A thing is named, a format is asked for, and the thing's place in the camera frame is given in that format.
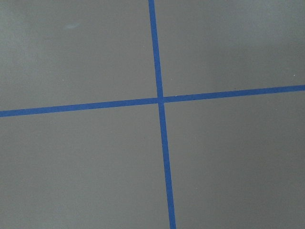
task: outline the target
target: blue tape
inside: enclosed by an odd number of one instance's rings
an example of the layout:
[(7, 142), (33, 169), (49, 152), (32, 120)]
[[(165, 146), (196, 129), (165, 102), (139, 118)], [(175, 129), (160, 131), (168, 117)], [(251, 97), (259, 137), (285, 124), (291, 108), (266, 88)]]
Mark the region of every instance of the blue tape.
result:
[(150, 15), (152, 41), (153, 41), (152, 50), (153, 50), (154, 69), (156, 75), (157, 95), (159, 100), (158, 102), (159, 119), (160, 119), (160, 130), (161, 130), (161, 139), (162, 139), (162, 152), (163, 152), (168, 215), (169, 215), (170, 229), (176, 229), (175, 210), (173, 203), (172, 176), (171, 176), (170, 157), (169, 157), (168, 142), (167, 142), (166, 118), (165, 118), (165, 108), (164, 108), (164, 100), (163, 100), (163, 86), (162, 86), (161, 64), (160, 64), (154, 0), (148, 0), (148, 4), (149, 4), (149, 15)]
[(154, 70), (155, 70), (156, 84), (157, 84), (157, 96), (158, 98), (163, 98), (161, 64), (160, 64), (156, 14), (154, 10), (154, 0), (148, 0), (148, 4), (149, 4), (149, 15), (151, 21), (151, 31), (152, 31), (152, 41), (153, 41), (152, 50), (153, 50)]
[(101, 108), (120, 107), (120, 106), (157, 104), (157, 103), (158, 103), (157, 98), (147, 98), (147, 99), (121, 100), (121, 101), (113, 101), (113, 102), (101, 102), (101, 103), (92, 103), (92, 104), (50, 106), (50, 107), (0, 111), (0, 117), (36, 115), (36, 114), (46, 114), (46, 113), (55, 113), (55, 112), (67, 112), (67, 111), (81, 111), (81, 110), (101, 109)]
[(248, 96), (248, 95), (257, 95), (257, 94), (297, 92), (297, 91), (305, 91), (305, 85), (271, 87), (271, 88), (261, 88), (261, 89), (229, 91), (229, 92), (214, 92), (214, 93), (203, 93), (203, 94), (168, 96), (168, 97), (164, 97), (164, 102), (173, 103), (173, 102), (202, 100), (202, 99), (217, 99), (217, 98), (238, 97), (238, 96)]
[[(168, 96), (168, 97), (164, 97), (162, 99), (162, 102), (174, 103), (174, 102), (192, 101), (192, 100), (217, 99), (217, 98), (257, 95), (257, 94), (275, 94), (275, 93), (287, 93), (287, 92), (298, 92), (298, 91), (305, 91), (305, 85)], [(56, 113), (56, 112), (67, 112), (67, 111), (81, 111), (81, 110), (91, 110), (91, 109), (101, 109), (101, 108), (121, 107), (121, 106), (158, 104), (159, 102), (160, 102), (159, 98), (146, 98), (146, 99), (121, 100), (121, 101), (101, 102), (101, 103), (92, 103), (92, 104), (75, 104), (75, 105), (64, 105), (64, 106), (27, 108), (27, 109), (19, 109), (19, 110), (0, 111), (0, 117), (36, 115), (36, 114), (47, 114), (47, 113)]]

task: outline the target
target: blue tape line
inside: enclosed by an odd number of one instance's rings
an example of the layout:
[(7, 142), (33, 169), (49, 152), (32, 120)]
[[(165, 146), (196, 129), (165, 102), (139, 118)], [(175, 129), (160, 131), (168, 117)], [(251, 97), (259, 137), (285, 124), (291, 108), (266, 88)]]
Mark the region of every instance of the blue tape line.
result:
[(173, 203), (172, 175), (171, 175), (170, 156), (169, 156), (169, 150), (168, 150), (164, 103), (158, 103), (158, 106), (159, 106), (163, 165), (164, 165), (164, 174), (165, 174), (165, 184), (166, 184), (166, 195), (167, 195), (167, 206), (168, 206), (168, 215), (169, 215), (169, 221), (170, 221), (170, 229), (176, 229), (175, 209), (174, 209), (174, 203)]
[(164, 100), (163, 100), (163, 86), (162, 86), (161, 64), (160, 64), (154, 0), (148, 0), (148, 4), (149, 4), (149, 15), (151, 21), (151, 32), (152, 32), (152, 41), (153, 41), (152, 50), (153, 50), (154, 68), (156, 75), (157, 95), (159, 99), (158, 102), (159, 119), (160, 119), (160, 129), (161, 129), (161, 139), (162, 139), (162, 152), (163, 152), (168, 215), (169, 215), (170, 229), (176, 229), (175, 210), (173, 203), (172, 176), (171, 176), (170, 157), (169, 157), (168, 142), (167, 142), (166, 118), (165, 118), (165, 108), (164, 108)]
[(230, 91), (230, 92), (214, 92), (214, 93), (203, 93), (203, 94), (168, 96), (168, 97), (164, 97), (164, 102), (173, 103), (173, 102), (202, 100), (202, 99), (217, 99), (217, 98), (238, 97), (238, 96), (248, 96), (248, 95), (257, 95), (257, 94), (297, 92), (297, 91), (305, 91), (305, 85), (271, 87), (271, 88), (261, 88), (261, 89)]
[[(192, 100), (217, 99), (217, 98), (257, 95), (257, 94), (275, 94), (275, 93), (287, 93), (287, 92), (298, 92), (298, 91), (305, 91), (305, 85), (168, 96), (163, 98), (163, 102), (174, 103), (174, 102), (192, 101)], [(46, 114), (46, 113), (56, 113), (56, 112), (67, 112), (67, 111), (82, 111), (82, 110), (121, 107), (121, 106), (158, 104), (159, 102), (160, 99), (158, 98), (146, 98), (146, 99), (121, 100), (121, 101), (101, 102), (101, 103), (92, 103), (92, 104), (75, 104), (75, 105), (64, 105), (64, 106), (27, 108), (27, 109), (19, 109), (19, 110), (0, 111), (0, 117), (36, 115), (36, 114)]]
[(161, 64), (160, 64), (156, 14), (154, 10), (154, 0), (148, 0), (148, 4), (149, 4), (149, 15), (151, 21), (151, 31), (152, 31), (152, 41), (153, 41), (152, 50), (153, 50), (154, 70), (155, 70), (156, 84), (157, 84), (157, 96), (158, 98), (163, 98)]
[(0, 117), (36, 115), (36, 114), (46, 114), (46, 113), (55, 113), (55, 112), (67, 112), (67, 111), (81, 111), (81, 110), (101, 109), (101, 108), (120, 107), (120, 106), (157, 104), (158, 101), (159, 100), (157, 98), (147, 98), (147, 99), (121, 100), (121, 101), (113, 101), (113, 102), (101, 102), (101, 103), (92, 103), (92, 104), (76, 104), (76, 105), (28, 108), (28, 109), (20, 109), (20, 110), (0, 111)]

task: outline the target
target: gray floor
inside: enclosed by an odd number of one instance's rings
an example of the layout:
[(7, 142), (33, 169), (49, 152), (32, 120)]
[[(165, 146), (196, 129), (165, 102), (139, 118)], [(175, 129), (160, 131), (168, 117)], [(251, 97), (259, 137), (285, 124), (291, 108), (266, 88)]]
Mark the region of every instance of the gray floor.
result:
[[(304, 1), (155, 9), (165, 96), (305, 84)], [(0, 111), (157, 96), (146, 0), (2, 0), (0, 50)], [(304, 100), (165, 104), (178, 229), (305, 228)], [(157, 104), (0, 126), (0, 229), (169, 229)]]

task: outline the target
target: gray panel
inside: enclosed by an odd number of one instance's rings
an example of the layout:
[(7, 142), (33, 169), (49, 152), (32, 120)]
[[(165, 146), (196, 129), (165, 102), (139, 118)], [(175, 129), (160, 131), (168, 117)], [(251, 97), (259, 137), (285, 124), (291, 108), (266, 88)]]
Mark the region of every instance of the gray panel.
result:
[(165, 95), (305, 84), (305, 1), (157, 0)]
[(0, 110), (155, 97), (148, 3), (0, 2)]
[(156, 105), (0, 125), (0, 228), (169, 227)]
[(305, 228), (304, 99), (166, 105), (178, 229)]

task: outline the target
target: vertical blue tape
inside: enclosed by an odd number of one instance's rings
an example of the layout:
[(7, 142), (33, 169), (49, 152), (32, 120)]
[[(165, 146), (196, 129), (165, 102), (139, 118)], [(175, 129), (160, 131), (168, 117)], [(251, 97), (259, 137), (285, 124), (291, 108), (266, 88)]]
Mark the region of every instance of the vertical blue tape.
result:
[(169, 221), (170, 221), (170, 229), (176, 229), (175, 208), (174, 208), (174, 203), (173, 203), (172, 175), (171, 175), (168, 142), (167, 142), (167, 130), (166, 130), (164, 103), (158, 103), (158, 106), (159, 106), (163, 164), (164, 164), (164, 173), (165, 173), (167, 207), (168, 207), (168, 215), (169, 215)]
[(156, 23), (156, 14), (155, 14), (155, 8), (154, 8), (154, 0), (148, 0), (148, 4), (149, 4), (149, 15), (150, 15), (150, 21), (151, 21), (151, 31), (152, 31), (152, 41), (153, 41), (152, 49), (153, 49), (154, 68), (155, 68), (155, 74), (156, 74), (157, 95), (158, 95), (158, 100), (159, 100), (159, 102), (158, 102), (159, 119), (160, 119), (160, 130), (161, 130), (161, 139), (162, 139), (162, 152), (163, 152), (168, 215), (169, 215), (170, 229), (176, 229), (175, 210), (174, 210), (174, 203), (173, 203), (172, 176), (171, 176), (170, 157), (169, 157), (168, 142), (167, 142), (162, 75), (161, 75), (160, 54), (159, 54), (158, 33), (157, 33), (157, 23)]

